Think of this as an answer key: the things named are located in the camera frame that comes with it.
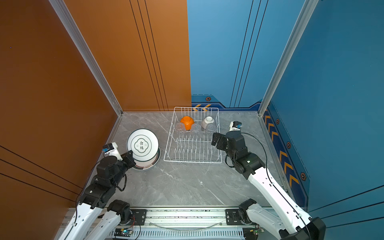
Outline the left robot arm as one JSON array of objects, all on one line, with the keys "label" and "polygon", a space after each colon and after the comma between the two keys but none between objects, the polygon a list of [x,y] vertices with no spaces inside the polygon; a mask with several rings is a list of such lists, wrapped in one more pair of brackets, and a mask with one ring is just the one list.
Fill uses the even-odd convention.
[{"label": "left robot arm", "polygon": [[122,179],[127,181],[126,172],[135,165],[132,151],[124,153],[120,160],[114,155],[101,159],[96,167],[97,174],[80,196],[76,212],[59,239],[104,240],[119,224],[129,223],[133,216],[130,204],[114,200],[108,206],[101,221],[90,233],[88,232],[116,190],[124,190],[119,187],[119,183]]}]

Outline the clear glass cup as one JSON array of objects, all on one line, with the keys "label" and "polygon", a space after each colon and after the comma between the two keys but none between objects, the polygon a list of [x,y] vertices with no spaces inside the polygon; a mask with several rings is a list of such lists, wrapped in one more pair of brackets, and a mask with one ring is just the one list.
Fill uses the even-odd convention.
[{"label": "clear glass cup", "polygon": [[206,133],[213,134],[217,131],[217,126],[214,123],[208,124],[206,126]]},{"label": "clear glass cup", "polygon": [[179,133],[185,133],[187,130],[186,130],[186,127],[183,123],[176,123],[175,124],[175,131],[179,132]]},{"label": "clear glass cup", "polygon": [[201,125],[198,123],[192,124],[191,133],[192,134],[200,134],[201,133]]}]

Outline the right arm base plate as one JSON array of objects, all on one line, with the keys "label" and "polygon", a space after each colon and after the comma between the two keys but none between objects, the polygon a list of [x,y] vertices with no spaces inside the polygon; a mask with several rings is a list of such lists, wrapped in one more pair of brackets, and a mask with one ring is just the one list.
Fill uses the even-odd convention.
[{"label": "right arm base plate", "polygon": [[226,223],[228,226],[249,225],[247,214],[242,209],[226,209]]}]

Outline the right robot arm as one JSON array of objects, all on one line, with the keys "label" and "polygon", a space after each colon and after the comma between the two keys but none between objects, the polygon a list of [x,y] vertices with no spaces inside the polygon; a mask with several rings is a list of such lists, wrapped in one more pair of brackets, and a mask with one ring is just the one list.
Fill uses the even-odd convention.
[{"label": "right robot arm", "polygon": [[273,179],[267,162],[248,151],[240,131],[225,135],[213,133],[212,146],[226,152],[235,170],[260,191],[275,211],[272,214],[249,199],[239,206],[243,222],[258,224],[278,240],[325,238],[325,223],[320,218],[312,218],[283,190]]}]

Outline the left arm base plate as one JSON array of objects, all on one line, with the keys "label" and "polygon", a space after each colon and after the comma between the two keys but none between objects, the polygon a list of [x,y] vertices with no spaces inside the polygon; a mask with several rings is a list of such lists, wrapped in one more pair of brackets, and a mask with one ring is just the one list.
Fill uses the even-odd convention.
[{"label": "left arm base plate", "polygon": [[147,217],[147,209],[131,209],[131,212],[131,221],[128,223],[128,226],[144,226]]}]

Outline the white wire dish rack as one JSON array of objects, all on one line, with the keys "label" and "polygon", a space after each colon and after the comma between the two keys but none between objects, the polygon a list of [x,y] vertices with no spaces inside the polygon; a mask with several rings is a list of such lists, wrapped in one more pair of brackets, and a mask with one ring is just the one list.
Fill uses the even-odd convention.
[{"label": "white wire dish rack", "polygon": [[192,134],[191,130],[185,133],[175,131],[175,124],[179,123],[185,116],[193,118],[195,123],[200,125],[204,118],[211,116],[217,126],[215,133],[220,132],[218,108],[175,107],[165,148],[164,161],[169,163],[220,164],[223,154],[211,145],[213,134],[206,133],[206,129],[203,129],[202,125],[200,134]]}]

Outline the green rimmed white plate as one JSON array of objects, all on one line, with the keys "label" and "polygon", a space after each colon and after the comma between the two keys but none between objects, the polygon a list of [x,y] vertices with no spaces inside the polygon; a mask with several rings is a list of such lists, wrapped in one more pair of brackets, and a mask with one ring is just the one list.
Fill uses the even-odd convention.
[{"label": "green rimmed white plate", "polygon": [[144,162],[135,160],[136,165],[134,166],[134,169],[138,171],[149,170],[150,168],[154,167],[154,165],[159,161],[160,156],[161,156],[161,149],[158,148],[156,155],[152,159]]}]

